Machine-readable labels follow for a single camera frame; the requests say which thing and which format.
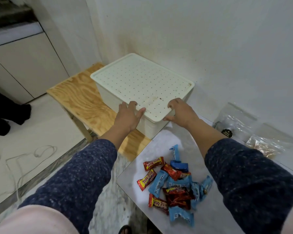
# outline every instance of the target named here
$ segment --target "hand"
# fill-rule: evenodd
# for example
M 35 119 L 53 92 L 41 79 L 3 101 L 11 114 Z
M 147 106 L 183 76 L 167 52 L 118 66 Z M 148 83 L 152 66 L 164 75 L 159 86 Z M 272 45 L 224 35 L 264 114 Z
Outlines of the hand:
M 146 108 L 141 108 L 135 115 L 137 102 L 131 101 L 128 105 L 125 102 L 119 105 L 119 110 L 116 115 L 114 126 L 125 130 L 130 133 L 136 129 L 142 115 L 144 114 Z
M 163 120 L 172 121 L 187 130 L 196 120 L 199 119 L 193 109 L 182 101 L 181 98 L 171 100 L 168 103 L 168 107 L 175 110 L 175 116 L 166 116 Z

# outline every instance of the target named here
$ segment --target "wooden leg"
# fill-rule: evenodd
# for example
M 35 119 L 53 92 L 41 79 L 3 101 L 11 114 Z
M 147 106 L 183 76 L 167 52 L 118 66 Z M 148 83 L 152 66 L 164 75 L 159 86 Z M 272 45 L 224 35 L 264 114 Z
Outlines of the wooden leg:
M 92 139 L 90 133 L 88 132 L 87 128 L 85 127 L 85 125 L 77 117 L 75 117 L 71 112 L 69 112 L 65 107 L 62 107 L 62 108 L 67 112 L 68 116 L 71 118 L 71 120 L 74 122 L 74 124 L 78 127 L 78 129 L 84 135 L 86 140 L 88 142 L 92 142 L 93 139 Z

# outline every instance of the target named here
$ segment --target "white cable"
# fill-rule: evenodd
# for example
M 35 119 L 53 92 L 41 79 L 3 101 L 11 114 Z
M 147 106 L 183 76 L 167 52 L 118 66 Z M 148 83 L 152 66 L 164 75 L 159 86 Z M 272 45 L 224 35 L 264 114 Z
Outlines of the white cable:
M 47 147 L 45 150 L 43 150 L 43 152 L 41 154 L 38 154 L 37 153 L 37 150 L 42 148 L 42 147 Z M 37 166 L 35 166 L 33 169 L 31 169 L 30 171 L 28 171 L 27 173 L 23 174 L 23 170 L 22 170 L 22 167 L 21 165 L 19 164 L 19 161 L 18 159 L 23 157 L 23 156 L 27 156 L 27 155 L 34 155 L 34 157 L 36 158 L 40 158 L 42 157 L 42 155 L 44 154 L 44 152 L 46 152 L 48 149 L 52 149 L 52 153 L 50 156 L 48 156 L 47 158 L 45 158 L 43 161 L 41 161 Z M 13 192 L 9 192 L 9 191 L 5 191 L 3 193 L 0 194 L 3 195 L 3 194 L 13 194 L 14 192 L 16 192 L 16 197 L 17 197 L 17 202 L 20 203 L 21 202 L 21 197 L 19 197 L 19 193 L 18 193 L 18 189 L 22 186 L 22 183 L 23 183 L 23 178 L 28 174 L 30 173 L 31 171 L 33 171 L 34 169 L 36 169 L 40 164 L 42 164 L 45 160 L 47 160 L 48 158 L 50 158 L 52 155 L 55 154 L 55 152 L 57 151 L 57 147 L 56 146 L 52 146 L 52 145 L 44 145 L 44 146 L 40 146 L 39 148 L 37 148 L 34 153 L 23 153 L 21 155 L 18 155 L 18 156 L 15 156 L 15 157 L 11 157 L 11 158 L 8 158 L 5 160 L 5 164 L 6 164 L 6 167 L 9 171 L 9 174 L 10 174 L 10 177 L 12 178 L 12 181 L 14 183 L 14 191 Z M 11 160 L 11 159 L 14 159 L 15 158 L 15 161 L 16 161 L 16 164 L 18 165 L 20 171 L 21 171 L 21 177 L 19 178 L 19 180 L 16 182 L 16 179 L 8 165 L 8 161 Z

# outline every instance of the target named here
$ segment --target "black pants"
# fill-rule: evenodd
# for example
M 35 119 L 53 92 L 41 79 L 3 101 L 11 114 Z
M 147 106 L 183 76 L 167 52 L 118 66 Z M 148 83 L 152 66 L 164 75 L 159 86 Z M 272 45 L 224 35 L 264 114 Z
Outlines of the black pants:
M 10 125 L 3 119 L 22 125 L 25 120 L 30 118 L 30 113 L 31 106 L 29 104 L 19 105 L 0 94 L 0 135 L 6 135 L 10 130 Z

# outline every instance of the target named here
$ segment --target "black label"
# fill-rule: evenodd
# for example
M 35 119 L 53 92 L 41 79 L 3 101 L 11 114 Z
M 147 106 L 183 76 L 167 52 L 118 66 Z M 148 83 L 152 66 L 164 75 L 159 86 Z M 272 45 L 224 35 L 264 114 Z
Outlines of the black label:
M 229 137 L 229 138 L 232 137 L 232 131 L 229 130 L 229 129 L 224 129 L 224 130 L 222 131 L 222 133 L 223 133 L 225 136 Z

